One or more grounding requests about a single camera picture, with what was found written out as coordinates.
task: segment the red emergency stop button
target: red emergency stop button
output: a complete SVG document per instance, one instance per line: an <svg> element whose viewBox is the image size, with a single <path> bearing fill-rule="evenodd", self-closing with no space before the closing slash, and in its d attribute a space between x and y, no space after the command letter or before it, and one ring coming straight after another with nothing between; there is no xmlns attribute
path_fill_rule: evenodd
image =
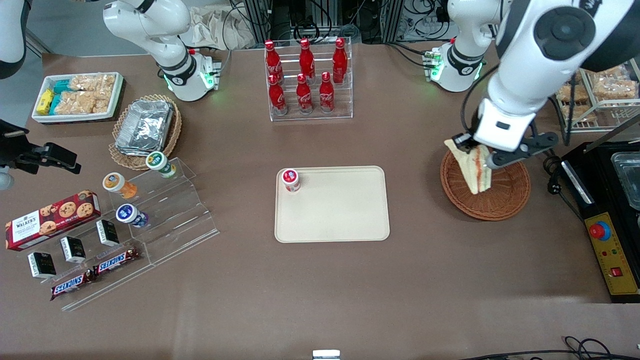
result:
<svg viewBox="0 0 640 360"><path fill-rule="evenodd" d="M622 276L622 269L621 268L611 268L611 276L613 276L613 277Z"/></svg>
<svg viewBox="0 0 640 360"><path fill-rule="evenodd" d="M611 228L607 223L598 221L589 226L589 234L598 240L607 241L611 237Z"/></svg>

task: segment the round wicker basket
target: round wicker basket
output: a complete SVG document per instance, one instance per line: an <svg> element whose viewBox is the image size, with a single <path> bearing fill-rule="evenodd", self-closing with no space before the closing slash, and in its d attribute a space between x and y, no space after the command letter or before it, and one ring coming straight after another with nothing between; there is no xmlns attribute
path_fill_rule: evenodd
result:
<svg viewBox="0 0 640 360"><path fill-rule="evenodd" d="M491 188L473 195L451 151L440 165L442 188L451 202L465 214L481 220L505 220L517 214L529 200L531 180L527 168L515 163L492 170Z"/></svg>
<svg viewBox="0 0 640 360"><path fill-rule="evenodd" d="M169 102L173 105L173 117L171 120L171 126L169 127L169 133L167 134L167 140L163 150L163 153L167 155L167 157L169 157L169 155L173 151L173 148L175 147L175 144L178 142L178 137L180 136L180 129L182 128L182 117L180 115L180 111L178 110L178 106L175 104L173 100L171 100L169 97L164 95L157 95L157 94L145 95L139 98L138 100L148 100L148 101L162 100L162 101ZM127 106L127 108L120 114L120 117L118 117L118 121L116 121L116 124L113 127L113 131L111 132L111 134L113 135L114 140L118 138L118 134L120 133L120 128L122 127L122 122L127 117L130 106L131 105ZM111 154L111 158L113 159L113 161L115 161L119 165L122 165L124 167L130 168L133 170L137 170L137 171L144 171L149 169L145 164L144 156L130 156L130 155L122 154L120 151L118 151L118 149L116 149L115 142L109 145L109 153Z"/></svg>

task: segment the yellow panel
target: yellow panel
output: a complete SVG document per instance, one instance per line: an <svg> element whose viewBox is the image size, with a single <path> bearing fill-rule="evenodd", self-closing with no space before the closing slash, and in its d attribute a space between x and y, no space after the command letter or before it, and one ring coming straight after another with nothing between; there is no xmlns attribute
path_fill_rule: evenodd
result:
<svg viewBox="0 0 640 360"><path fill-rule="evenodd" d="M611 237L605 241L596 239L589 234L596 256L598 257L598 262L600 263L600 269L602 270L605 281L607 282L609 293L611 295L633 295L640 293L638 291L636 280L634 279L631 269L629 268L629 264L627 263L625 253L622 251L622 247L620 246L616 230L611 224L609 213L602 213L592 218L585 219L584 223L587 225L588 230L591 225L598 221L606 223L611 229ZM622 276L612 276L612 268L620 268Z"/></svg>

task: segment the brown table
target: brown table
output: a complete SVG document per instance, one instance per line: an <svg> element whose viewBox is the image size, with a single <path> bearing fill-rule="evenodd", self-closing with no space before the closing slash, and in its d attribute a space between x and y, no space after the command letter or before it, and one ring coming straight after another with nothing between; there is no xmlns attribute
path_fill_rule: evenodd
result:
<svg viewBox="0 0 640 360"><path fill-rule="evenodd" d="M438 171L442 141L461 131L463 94L425 82L388 47L358 45L354 56L353 120L276 125L262 51L234 53L219 91L178 102L184 125L174 152L198 174L221 234L72 313L36 297L42 289L24 258L0 252L0 357L308 359L338 348L347 360L456 359L562 348L569 334L638 356L640 305L608 303L584 227L547 193L541 159L525 162L532 193L516 217L465 216ZM124 104L171 95L149 56L44 61L45 74L120 72ZM557 129L550 108L538 122ZM105 197L107 172L137 174L109 157L113 123L28 127L32 142L77 152L83 171L14 171L15 187L0 193L3 221L85 188ZM277 171L344 165L384 169L389 238L278 243Z"/></svg>

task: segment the red bottle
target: red bottle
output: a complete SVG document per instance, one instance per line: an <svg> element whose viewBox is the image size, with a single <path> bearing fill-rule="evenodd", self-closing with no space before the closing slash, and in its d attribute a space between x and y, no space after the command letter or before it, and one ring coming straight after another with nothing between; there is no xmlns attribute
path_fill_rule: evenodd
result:
<svg viewBox="0 0 640 360"><path fill-rule="evenodd" d="M347 52L344 50L344 39L338 38L335 41L335 51L333 52L333 82L342 84L347 75Z"/></svg>
<svg viewBox="0 0 640 360"><path fill-rule="evenodd" d="M335 108L333 100L333 84L331 84L331 74L328 71L322 73L322 84L320 84L320 110L323 113L330 113Z"/></svg>
<svg viewBox="0 0 640 360"><path fill-rule="evenodd" d="M316 61L314 55L309 50L309 39L302 38L300 40L300 72L304 74L308 84L316 82Z"/></svg>
<svg viewBox="0 0 640 360"><path fill-rule="evenodd" d="M303 114L311 114L314 111L314 105L311 103L311 88L307 84L307 77L304 74L298 74L298 106Z"/></svg>
<svg viewBox="0 0 640 360"><path fill-rule="evenodd" d="M269 100L273 105L273 114L282 116L287 113L287 103L284 101L284 91L278 85L278 78L275 75L269 75Z"/></svg>
<svg viewBox="0 0 640 360"><path fill-rule="evenodd" d="M282 84L284 81L284 74L282 73L282 62L280 61L280 55L276 53L275 45L273 41L267 40L264 42L264 48L267 49L267 56L265 61L267 62L267 71L269 75L275 75L278 79L278 84Z"/></svg>

